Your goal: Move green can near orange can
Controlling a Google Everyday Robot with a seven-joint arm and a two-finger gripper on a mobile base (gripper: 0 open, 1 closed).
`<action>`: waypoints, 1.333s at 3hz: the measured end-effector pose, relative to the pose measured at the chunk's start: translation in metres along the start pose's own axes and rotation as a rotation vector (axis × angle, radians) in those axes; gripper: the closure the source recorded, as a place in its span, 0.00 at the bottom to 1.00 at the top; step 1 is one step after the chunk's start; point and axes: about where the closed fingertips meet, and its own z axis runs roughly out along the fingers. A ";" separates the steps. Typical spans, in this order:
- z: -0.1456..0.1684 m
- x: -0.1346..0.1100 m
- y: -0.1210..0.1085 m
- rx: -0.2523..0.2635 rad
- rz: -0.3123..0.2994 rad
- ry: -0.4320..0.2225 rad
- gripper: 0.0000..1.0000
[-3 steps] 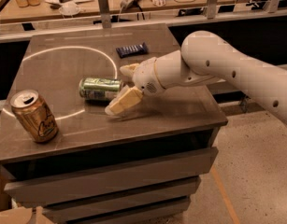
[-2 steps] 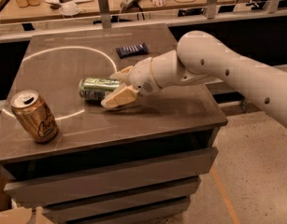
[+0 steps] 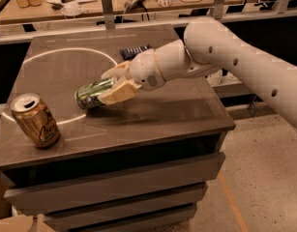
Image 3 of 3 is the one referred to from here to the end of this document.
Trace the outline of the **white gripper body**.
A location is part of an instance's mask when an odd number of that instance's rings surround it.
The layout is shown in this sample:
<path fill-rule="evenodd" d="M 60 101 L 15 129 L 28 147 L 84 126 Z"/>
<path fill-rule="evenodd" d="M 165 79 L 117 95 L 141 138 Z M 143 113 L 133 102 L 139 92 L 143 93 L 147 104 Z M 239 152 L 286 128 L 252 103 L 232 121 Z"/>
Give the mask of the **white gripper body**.
<path fill-rule="evenodd" d="M 154 49 L 137 54 L 130 63 L 129 74 L 145 91 L 155 90 L 165 84 L 157 68 Z"/>

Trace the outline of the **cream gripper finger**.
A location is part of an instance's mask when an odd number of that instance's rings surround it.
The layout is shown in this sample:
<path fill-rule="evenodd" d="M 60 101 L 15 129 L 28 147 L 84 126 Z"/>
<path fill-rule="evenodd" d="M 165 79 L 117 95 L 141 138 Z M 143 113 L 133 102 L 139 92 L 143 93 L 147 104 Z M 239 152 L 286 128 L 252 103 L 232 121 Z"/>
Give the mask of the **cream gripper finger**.
<path fill-rule="evenodd" d="M 132 77 L 129 73 L 130 63 L 130 61 L 125 61 L 123 63 L 116 65 L 115 67 L 104 72 L 101 76 L 101 79 L 106 79 L 110 77 L 126 77 L 127 79 L 131 79 Z"/>
<path fill-rule="evenodd" d="M 140 84 L 126 77 L 112 77 L 110 81 L 111 84 L 109 88 L 101 92 L 98 96 L 99 101 L 105 105 L 130 100 L 141 88 Z"/>

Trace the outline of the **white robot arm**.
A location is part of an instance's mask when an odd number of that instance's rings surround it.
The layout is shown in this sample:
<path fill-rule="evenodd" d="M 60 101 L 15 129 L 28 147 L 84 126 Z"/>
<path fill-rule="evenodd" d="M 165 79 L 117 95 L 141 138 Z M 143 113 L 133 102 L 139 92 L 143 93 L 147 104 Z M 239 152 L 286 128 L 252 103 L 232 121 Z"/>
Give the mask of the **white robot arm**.
<path fill-rule="evenodd" d="M 245 43 L 211 17 L 190 22 L 184 39 L 137 54 L 106 71 L 113 85 L 99 95 L 103 104 L 133 98 L 174 78 L 204 76 L 218 69 L 234 74 L 297 130 L 297 67 Z"/>

